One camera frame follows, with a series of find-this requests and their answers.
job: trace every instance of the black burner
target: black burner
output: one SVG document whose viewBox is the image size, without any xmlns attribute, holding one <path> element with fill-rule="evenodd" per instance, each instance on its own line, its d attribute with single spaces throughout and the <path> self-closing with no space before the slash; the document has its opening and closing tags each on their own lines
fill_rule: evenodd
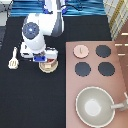
<svg viewBox="0 0 128 128">
<path fill-rule="evenodd" d="M 102 58 L 106 58 L 111 55 L 111 49 L 106 45 L 99 45 L 96 48 L 96 54 Z"/>
<path fill-rule="evenodd" d="M 75 66 L 75 72 L 79 76 L 82 76 L 82 77 L 88 76 L 90 71 L 91 71 L 91 68 L 89 64 L 87 64 L 86 62 L 79 62 Z"/>
<path fill-rule="evenodd" d="M 109 62 L 100 63 L 98 70 L 103 76 L 112 76 L 115 73 L 114 66 Z"/>
</svg>

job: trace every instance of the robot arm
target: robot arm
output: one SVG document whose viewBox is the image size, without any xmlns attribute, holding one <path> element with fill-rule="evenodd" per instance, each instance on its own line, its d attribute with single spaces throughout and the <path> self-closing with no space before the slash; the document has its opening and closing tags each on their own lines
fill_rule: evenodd
<svg viewBox="0 0 128 128">
<path fill-rule="evenodd" d="M 24 42 L 20 51 L 24 58 L 32 58 L 33 54 L 41 54 L 45 51 L 43 35 L 58 37 L 64 31 L 61 2 L 60 0 L 51 0 L 51 2 L 53 14 L 31 13 L 24 20 L 22 28 Z"/>
</svg>

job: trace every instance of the black table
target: black table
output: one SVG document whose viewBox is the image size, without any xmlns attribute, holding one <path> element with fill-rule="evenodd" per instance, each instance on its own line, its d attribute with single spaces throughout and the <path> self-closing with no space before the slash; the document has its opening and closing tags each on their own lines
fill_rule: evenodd
<svg viewBox="0 0 128 128">
<path fill-rule="evenodd" d="M 47 46 L 59 51 L 59 66 L 50 74 L 28 61 L 20 62 L 17 70 L 8 68 L 24 18 L 8 19 L 0 50 L 0 128 L 66 128 L 65 42 L 110 41 L 107 16 L 64 17 L 64 33 L 45 36 Z"/>
</svg>

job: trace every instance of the white bowl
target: white bowl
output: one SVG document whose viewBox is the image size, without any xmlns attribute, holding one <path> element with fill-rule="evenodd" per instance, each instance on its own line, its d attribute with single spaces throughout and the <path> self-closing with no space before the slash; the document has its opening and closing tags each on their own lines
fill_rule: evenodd
<svg viewBox="0 0 128 128">
<path fill-rule="evenodd" d="M 87 87 L 76 98 L 76 112 L 91 127 L 105 127 L 113 120 L 115 110 L 112 97 L 99 87 Z"/>
</svg>

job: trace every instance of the table surface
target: table surface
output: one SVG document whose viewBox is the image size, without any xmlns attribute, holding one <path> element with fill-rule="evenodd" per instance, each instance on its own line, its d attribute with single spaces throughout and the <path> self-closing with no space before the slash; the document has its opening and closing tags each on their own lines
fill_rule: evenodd
<svg viewBox="0 0 128 128">
<path fill-rule="evenodd" d="M 79 59 L 74 56 L 73 49 L 77 45 L 88 47 L 89 55 L 86 58 Z M 96 54 L 96 48 L 99 45 L 108 46 L 111 49 L 111 55 L 106 58 L 99 57 Z M 75 73 L 75 65 L 79 62 L 86 62 L 90 65 L 91 72 L 88 76 L 81 77 Z M 101 75 L 98 71 L 98 65 L 101 62 L 111 63 L 115 68 L 115 73 L 112 76 Z M 126 92 L 126 87 L 114 41 L 77 41 L 66 43 L 66 128 L 89 128 L 77 116 L 75 100 L 80 91 L 90 86 L 100 87 L 107 91 L 115 104 L 125 100 L 124 92 Z M 113 121 L 105 128 L 127 128 L 127 118 L 128 111 L 116 111 Z"/>
<path fill-rule="evenodd" d="M 59 66 L 51 74 L 26 61 L 17 70 L 8 68 L 13 48 L 22 38 L 24 18 L 8 19 L 0 50 L 0 127 L 66 128 L 65 43 L 111 40 L 107 16 L 64 17 L 64 33 L 57 38 L 45 36 L 47 46 L 59 51 Z"/>
</svg>

